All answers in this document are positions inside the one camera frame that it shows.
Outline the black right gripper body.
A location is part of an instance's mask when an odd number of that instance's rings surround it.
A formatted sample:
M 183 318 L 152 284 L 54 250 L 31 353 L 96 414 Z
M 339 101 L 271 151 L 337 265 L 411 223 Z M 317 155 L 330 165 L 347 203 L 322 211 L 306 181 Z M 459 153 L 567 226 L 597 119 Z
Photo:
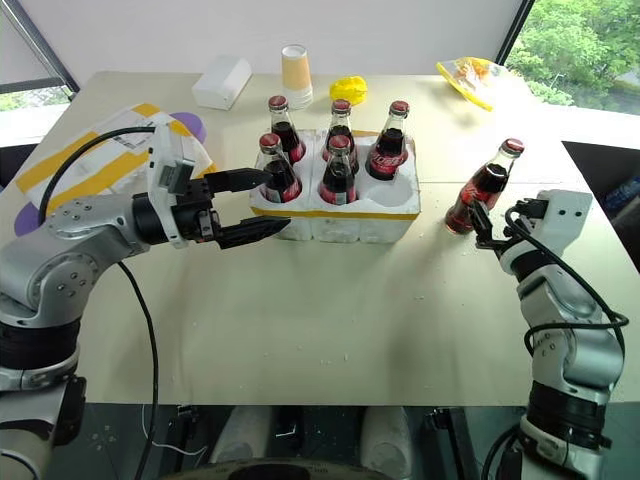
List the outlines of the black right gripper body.
M 546 213 L 546 201 L 536 199 L 519 200 L 505 213 L 506 226 L 503 229 L 503 237 L 494 239 L 491 251 L 506 251 L 520 242 L 528 242 L 535 249 L 541 246 L 538 240 L 532 237 L 530 230 L 525 226 L 524 219 L 541 220 Z

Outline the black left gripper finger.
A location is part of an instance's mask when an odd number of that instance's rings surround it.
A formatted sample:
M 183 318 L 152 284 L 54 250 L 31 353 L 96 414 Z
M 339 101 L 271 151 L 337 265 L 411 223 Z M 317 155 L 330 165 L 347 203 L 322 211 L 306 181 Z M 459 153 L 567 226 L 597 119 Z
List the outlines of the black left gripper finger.
M 206 175 L 211 193 L 248 191 L 268 183 L 273 175 L 255 168 L 225 170 Z
M 221 249 L 255 243 L 279 233 L 290 222 L 289 217 L 279 216 L 257 216 L 244 219 L 236 225 L 222 227 L 217 233 L 217 243 Z

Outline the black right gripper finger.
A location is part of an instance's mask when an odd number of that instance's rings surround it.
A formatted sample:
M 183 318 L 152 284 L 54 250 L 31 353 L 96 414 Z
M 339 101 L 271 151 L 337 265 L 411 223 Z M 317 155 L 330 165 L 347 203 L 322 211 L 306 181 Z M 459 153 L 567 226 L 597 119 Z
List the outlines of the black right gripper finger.
M 493 224 L 489 218 L 489 210 L 485 203 L 473 201 L 469 211 L 471 223 L 476 233 L 476 247 L 479 249 L 493 249 Z

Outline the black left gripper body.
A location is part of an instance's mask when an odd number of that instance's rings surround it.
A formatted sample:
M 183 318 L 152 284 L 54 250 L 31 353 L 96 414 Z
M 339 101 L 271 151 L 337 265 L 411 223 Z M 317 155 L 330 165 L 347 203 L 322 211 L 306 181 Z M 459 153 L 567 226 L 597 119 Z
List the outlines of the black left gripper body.
M 182 238 L 196 243 L 220 241 L 223 228 L 213 200 L 219 182 L 215 177 L 189 180 L 186 190 L 176 197 L 173 218 Z

